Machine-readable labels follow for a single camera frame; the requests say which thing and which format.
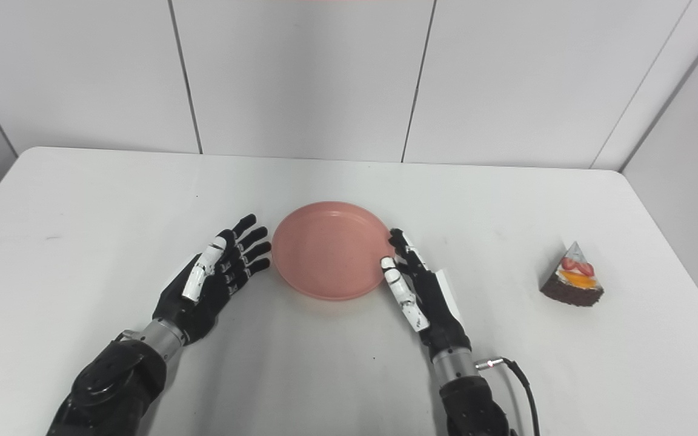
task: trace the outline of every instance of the robotic finger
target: robotic finger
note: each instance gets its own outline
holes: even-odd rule
[[[405,315],[405,319],[417,333],[423,329],[429,328],[430,321],[424,316],[419,305],[416,303],[416,294],[408,287],[405,279],[402,278],[401,272],[398,270],[395,260],[391,257],[382,257],[382,271],[384,271],[384,279],[390,285],[393,291],[395,300],[400,304],[400,309]]]
[[[416,271],[429,271],[427,264],[419,256],[419,251],[410,242],[407,236],[400,229],[391,229],[390,231],[390,245],[395,248],[395,252],[398,256],[405,260],[407,267],[413,272]]]
[[[238,247],[241,253],[241,251],[244,251],[245,246],[251,245],[257,240],[261,240],[268,234],[268,230],[265,227],[259,227],[250,232],[244,240],[236,243],[239,237],[241,237],[245,231],[249,230],[250,227],[254,226],[257,221],[255,215],[250,213],[244,216],[232,230],[225,229],[217,234],[211,243],[206,246],[206,249],[199,255],[196,263],[194,263],[190,270],[185,288],[182,290],[182,297],[184,299],[190,300],[192,303],[196,304],[201,298],[201,291],[206,278],[215,274],[217,263],[221,259],[224,259],[224,257],[227,257],[228,252],[233,252],[233,250]]]
[[[216,266],[217,270],[224,274],[240,261],[249,264],[255,257],[271,251],[270,242],[258,243],[258,245],[253,246],[254,243],[263,239],[266,235],[268,235],[268,229],[265,227],[260,227],[250,232],[250,234],[239,241],[236,246],[225,252],[225,256],[222,257],[221,262]]]
[[[228,283],[228,292],[232,296],[247,284],[250,277],[271,266],[271,260],[259,259],[233,274],[233,278]]]

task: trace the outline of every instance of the black cable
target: black cable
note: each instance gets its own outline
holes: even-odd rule
[[[513,374],[515,374],[516,378],[519,379],[521,385],[524,386],[524,390],[527,392],[527,400],[530,401],[530,413],[532,413],[532,431],[534,432],[535,436],[540,436],[540,425],[537,422],[537,408],[535,407],[535,398],[532,397],[530,381],[527,380],[527,376],[524,375],[524,372],[521,370],[521,368],[519,368],[519,364],[513,360],[510,360],[509,358],[501,359],[502,363],[508,365],[508,368],[513,371]]]

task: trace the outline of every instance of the pink plate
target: pink plate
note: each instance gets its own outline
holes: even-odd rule
[[[379,218],[345,202],[316,202],[290,213],[274,232],[271,256],[299,292],[323,300],[366,295],[384,276],[379,260],[393,256]]]

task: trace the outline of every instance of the white finger segment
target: white finger segment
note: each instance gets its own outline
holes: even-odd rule
[[[215,237],[211,243],[206,246],[206,249],[201,253],[196,260],[196,264],[190,270],[190,276],[185,284],[185,289],[182,290],[182,296],[193,303],[197,303],[201,297],[201,289],[203,282],[208,276],[214,275],[214,265],[222,257],[225,252],[227,241],[223,237]]]
[[[408,284],[402,278],[400,271],[395,268],[395,262],[390,257],[382,259],[382,269],[384,269],[384,279],[390,285],[395,300],[400,304],[400,309],[405,315],[405,319],[414,331],[423,331],[430,326],[430,321],[422,314],[419,305],[416,304],[416,294],[411,291]]]
[[[451,293],[451,285],[448,284],[448,274],[446,274],[446,270],[438,270],[435,273],[435,278],[438,279],[440,293],[444,295],[444,300],[446,300],[446,307],[448,307],[452,317],[459,321],[459,323],[462,323],[462,315],[459,314],[459,309],[457,309],[457,300],[454,299],[454,294]]]

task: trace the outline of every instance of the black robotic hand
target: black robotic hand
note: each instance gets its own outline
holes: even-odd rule
[[[153,312],[153,320],[163,319],[175,325],[185,335],[183,342],[186,345],[205,337],[215,325],[219,312],[230,301],[230,296],[246,285],[252,275],[271,265],[268,259],[255,260],[271,251],[270,242],[255,245],[268,235],[268,229],[260,226],[240,240],[241,235],[255,225],[255,221],[255,215],[248,215],[232,230],[220,232],[215,241],[224,242],[221,253],[217,251],[222,243],[217,245],[213,242],[204,253],[194,256],[161,293]],[[201,273],[202,267],[197,266],[197,262],[202,259],[209,262],[217,260],[206,265],[211,266],[213,274],[205,275],[197,292],[199,298],[193,301],[184,296],[185,287],[191,273]]]
[[[412,328],[430,352],[450,436],[508,436],[508,420],[479,376],[470,339],[441,271],[432,272],[400,229],[390,231],[398,260],[384,257],[382,270]],[[407,276],[413,286],[405,281]]]

